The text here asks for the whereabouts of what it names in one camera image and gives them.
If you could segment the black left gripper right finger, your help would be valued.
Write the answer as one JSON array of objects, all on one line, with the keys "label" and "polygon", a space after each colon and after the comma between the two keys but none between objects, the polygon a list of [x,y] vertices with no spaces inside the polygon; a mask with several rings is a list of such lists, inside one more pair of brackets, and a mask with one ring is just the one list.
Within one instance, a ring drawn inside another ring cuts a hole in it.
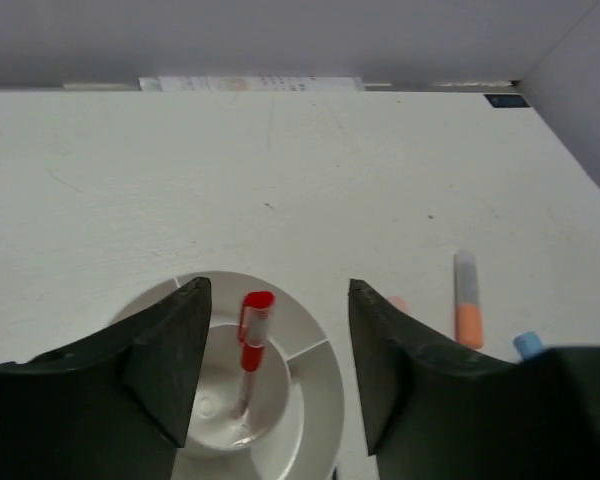
[{"label": "black left gripper right finger", "polygon": [[600,346],[502,361],[352,280],[368,452],[384,479],[600,479]]}]

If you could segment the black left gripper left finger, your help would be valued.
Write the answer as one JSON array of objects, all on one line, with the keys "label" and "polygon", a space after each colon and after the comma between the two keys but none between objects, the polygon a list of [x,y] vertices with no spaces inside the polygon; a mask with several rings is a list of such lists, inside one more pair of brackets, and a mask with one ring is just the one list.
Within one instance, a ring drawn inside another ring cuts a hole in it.
[{"label": "black left gripper left finger", "polygon": [[169,478],[211,310],[197,277],[79,341],[0,364],[0,479]]}]

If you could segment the red ballpoint pen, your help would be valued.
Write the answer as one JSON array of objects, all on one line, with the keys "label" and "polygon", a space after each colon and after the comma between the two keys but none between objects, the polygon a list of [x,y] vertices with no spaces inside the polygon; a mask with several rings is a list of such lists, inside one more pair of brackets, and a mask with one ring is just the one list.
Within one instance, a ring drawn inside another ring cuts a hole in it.
[{"label": "red ballpoint pen", "polygon": [[241,349],[240,366],[243,371],[234,417],[246,416],[253,397],[256,373],[259,370],[268,337],[268,322],[276,297],[271,291],[252,291],[242,300],[237,340]]}]

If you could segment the orange grey marker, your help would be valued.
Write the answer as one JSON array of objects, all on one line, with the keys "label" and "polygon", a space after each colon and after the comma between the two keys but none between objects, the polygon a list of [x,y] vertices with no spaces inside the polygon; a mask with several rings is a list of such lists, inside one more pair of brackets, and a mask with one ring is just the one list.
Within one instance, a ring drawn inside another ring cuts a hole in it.
[{"label": "orange grey marker", "polygon": [[455,339],[473,349],[484,345],[475,256],[460,250],[454,255]]}]

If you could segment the light blue marker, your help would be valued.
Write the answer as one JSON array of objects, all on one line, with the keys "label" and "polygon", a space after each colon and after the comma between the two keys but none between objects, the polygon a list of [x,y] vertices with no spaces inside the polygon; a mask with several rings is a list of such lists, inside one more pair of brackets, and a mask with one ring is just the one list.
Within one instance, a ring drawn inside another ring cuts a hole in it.
[{"label": "light blue marker", "polygon": [[517,335],[513,345],[522,360],[531,359],[545,350],[540,337],[533,331]]}]

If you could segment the white round divided container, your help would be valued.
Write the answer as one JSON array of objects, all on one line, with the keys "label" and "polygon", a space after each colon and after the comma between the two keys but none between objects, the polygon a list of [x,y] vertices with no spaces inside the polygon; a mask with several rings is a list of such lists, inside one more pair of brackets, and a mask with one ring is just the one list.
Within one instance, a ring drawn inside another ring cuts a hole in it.
[{"label": "white round divided container", "polygon": [[330,479],[344,426],[342,376],[332,345],[317,320],[291,295],[262,279],[237,272],[208,272],[212,315],[198,389],[216,401],[221,383],[238,382],[220,357],[221,343],[235,332],[239,306],[250,291],[269,290],[276,303],[259,380],[280,376],[287,387],[284,412],[253,446],[213,451],[194,438],[178,451],[175,479]]}]

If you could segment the right black corner label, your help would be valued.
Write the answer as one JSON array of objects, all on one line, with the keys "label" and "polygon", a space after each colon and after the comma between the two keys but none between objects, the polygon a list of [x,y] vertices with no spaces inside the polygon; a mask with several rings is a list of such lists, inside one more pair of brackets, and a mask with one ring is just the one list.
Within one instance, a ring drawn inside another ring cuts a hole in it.
[{"label": "right black corner label", "polygon": [[485,94],[484,97],[496,109],[529,108],[527,101],[517,94]]}]

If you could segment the paper sheet at wall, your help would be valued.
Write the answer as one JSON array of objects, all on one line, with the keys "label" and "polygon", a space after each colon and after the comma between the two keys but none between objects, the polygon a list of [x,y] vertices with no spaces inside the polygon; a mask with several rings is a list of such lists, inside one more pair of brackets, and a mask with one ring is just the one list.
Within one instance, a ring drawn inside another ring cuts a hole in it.
[{"label": "paper sheet at wall", "polygon": [[153,92],[340,92],[364,91],[357,77],[159,76],[140,77],[142,91]]}]

